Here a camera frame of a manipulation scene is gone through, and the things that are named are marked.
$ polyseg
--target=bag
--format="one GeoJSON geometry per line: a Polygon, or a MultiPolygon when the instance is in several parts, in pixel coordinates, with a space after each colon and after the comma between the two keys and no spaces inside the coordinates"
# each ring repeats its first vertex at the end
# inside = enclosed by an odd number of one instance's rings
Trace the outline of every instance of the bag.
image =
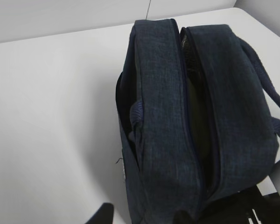
{"type": "Polygon", "coordinates": [[[227,25],[136,21],[116,103],[133,224],[197,220],[211,202],[262,181],[274,165],[280,107],[255,51],[227,25]]]}

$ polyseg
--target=zipper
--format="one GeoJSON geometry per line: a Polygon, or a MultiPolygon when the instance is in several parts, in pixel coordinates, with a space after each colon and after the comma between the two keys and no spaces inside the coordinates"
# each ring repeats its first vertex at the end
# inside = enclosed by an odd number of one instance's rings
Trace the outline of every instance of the zipper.
{"type": "Polygon", "coordinates": [[[192,148],[194,149],[194,156],[196,161],[198,161],[198,177],[200,180],[200,196],[198,198],[198,204],[197,204],[197,211],[195,214],[199,215],[199,213],[201,213],[202,210],[202,202],[203,202],[203,196],[205,195],[206,192],[206,187],[205,187],[205,178],[203,175],[203,169],[201,167],[201,161],[200,158],[196,152],[196,149],[194,147],[194,143],[193,143],[193,139],[192,139],[192,135],[191,135],[191,129],[190,129],[190,120],[189,120],[189,111],[188,111],[188,88],[187,88],[187,69],[186,69],[186,63],[184,60],[184,55],[182,52],[182,41],[181,41],[181,37],[179,34],[179,30],[178,30],[178,26],[176,24],[176,21],[174,19],[171,19],[172,25],[174,27],[174,32],[175,32],[175,40],[176,40],[176,44],[177,44],[177,50],[178,50],[178,55],[179,55],[179,60],[181,63],[181,69],[182,69],[182,78],[183,78],[183,97],[184,97],[184,108],[185,108],[185,125],[186,125],[186,132],[187,132],[187,137],[189,140],[189,144],[190,146],[192,146],[192,148]]]}
{"type": "Polygon", "coordinates": [[[208,123],[210,128],[210,140],[211,140],[211,152],[212,152],[212,158],[213,158],[213,179],[211,186],[207,189],[207,198],[210,198],[214,192],[217,190],[219,186],[220,181],[220,156],[219,156],[219,143],[218,143],[218,134],[215,124],[215,117],[214,117],[214,109],[213,105],[211,103],[211,97],[210,97],[210,90],[207,84],[207,80],[205,77],[205,73],[202,67],[202,63],[193,39],[193,36],[191,34],[191,31],[188,28],[184,28],[185,34],[187,35],[187,40],[191,46],[191,48],[194,51],[194,55],[196,58],[196,62],[198,65],[199,70],[199,78],[200,81],[203,83],[203,90],[204,90],[204,96],[205,96],[205,104],[206,104],[206,110],[207,110],[207,116],[208,116],[208,123]]]}

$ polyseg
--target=carry strap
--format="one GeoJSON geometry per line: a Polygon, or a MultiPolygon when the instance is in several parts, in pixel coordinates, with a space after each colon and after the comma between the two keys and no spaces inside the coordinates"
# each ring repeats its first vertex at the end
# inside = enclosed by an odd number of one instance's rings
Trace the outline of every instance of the carry strap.
{"type": "MultiPolygon", "coordinates": [[[[262,88],[266,91],[266,93],[280,108],[280,95],[276,92],[272,84],[272,81],[269,75],[267,74],[265,68],[263,67],[257,53],[247,42],[245,42],[241,38],[239,38],[239,41],[243,51],[246,53],[252,65],[254,66],[254,69],[258,75],[262,88]]],[[[275,133],[280,137],[280,119],[272,117],[272,123],[273,123],[273,128],[275,133]]]]}

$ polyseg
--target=navy blue bag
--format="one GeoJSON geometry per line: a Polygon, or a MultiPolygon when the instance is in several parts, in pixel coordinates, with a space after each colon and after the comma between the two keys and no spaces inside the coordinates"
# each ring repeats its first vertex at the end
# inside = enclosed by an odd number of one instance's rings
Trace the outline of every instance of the navy blue bag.
{"type": "Polygon", "coordinates": [[[280,107],[255,51],[227,25],[136,21],[116,103],[133,224],[197,220],[214,200],[262,181],[274,165],[280,107]]]}

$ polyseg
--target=white wall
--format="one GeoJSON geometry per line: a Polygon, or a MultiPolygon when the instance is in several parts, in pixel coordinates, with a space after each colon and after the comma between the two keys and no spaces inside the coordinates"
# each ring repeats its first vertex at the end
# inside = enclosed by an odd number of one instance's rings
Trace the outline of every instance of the white wall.
{"type": "MultiPolygon", "coordinates": [[[[235,0],[151,0],[149,18],[233,7],[235,0]]],[[[149,0],[0,0],[0,42],[133,23],[149,0]]]]}
{"type": "Polygon", "coordinates": [[[238,0],[239,7],[280,36],[280,0],[238,0]]]}
{"type": "Polygon", "coordinates": [[[151,0],[148,19],[231,8],[236,0],[151,0]]]}

